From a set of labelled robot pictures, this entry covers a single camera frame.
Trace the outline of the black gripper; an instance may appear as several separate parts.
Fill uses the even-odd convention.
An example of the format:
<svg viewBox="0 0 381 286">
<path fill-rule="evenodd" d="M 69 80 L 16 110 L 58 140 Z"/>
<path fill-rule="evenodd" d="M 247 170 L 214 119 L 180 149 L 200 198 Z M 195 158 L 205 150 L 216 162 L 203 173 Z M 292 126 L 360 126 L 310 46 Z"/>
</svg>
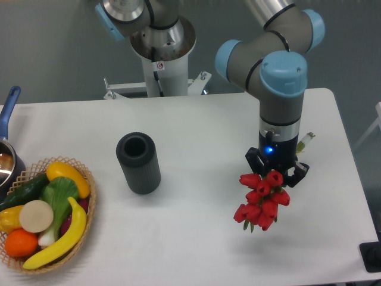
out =
<svg viewBox="0 0 381 286">
<path fill-rule="evenodd" d="M 260 176 L 264 176 L 265 165 L 280 173 L 294 166 L 293 175 L 286 175 L 285 178 L 285 185 L 293 188 L 306 177 L 310 169 L 305 163 L 295 163 L 297 143 L 298 135 L 288 141 L 277 142 L 273 139 L 271 143 L 268 143 L 265 136 L 259 134 L 258 149 L 251 147 L 245 154 L 245 158 L 252 172 Z"/>
</svg>

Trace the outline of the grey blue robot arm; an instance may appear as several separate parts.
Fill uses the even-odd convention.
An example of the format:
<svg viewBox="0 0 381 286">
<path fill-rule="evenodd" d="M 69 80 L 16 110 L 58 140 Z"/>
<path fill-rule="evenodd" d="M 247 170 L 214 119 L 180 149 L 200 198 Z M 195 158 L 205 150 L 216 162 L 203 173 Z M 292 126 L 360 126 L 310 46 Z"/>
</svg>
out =
<svg viewBox="0 0 381 286">
<path fill-rule="evenodd" d="M 260 102 L 258 147 L 246 159 L 260 175 L 276 170 L 293 187 L 308 172 L 298 161 L 307 63 L 304 54 L 325 35 L 321 16 L 294 1 L 249 1 L 263 34 L 244 43 L 229 40 L 215 57 L 217 73 Z M 177 1 L 100 1 L 95 11 L 117 41 L 129 38 L 141 58 L 149 97 L 189 95 L 188 55 L 195 46 L 193 25 Z"/>
</svg>

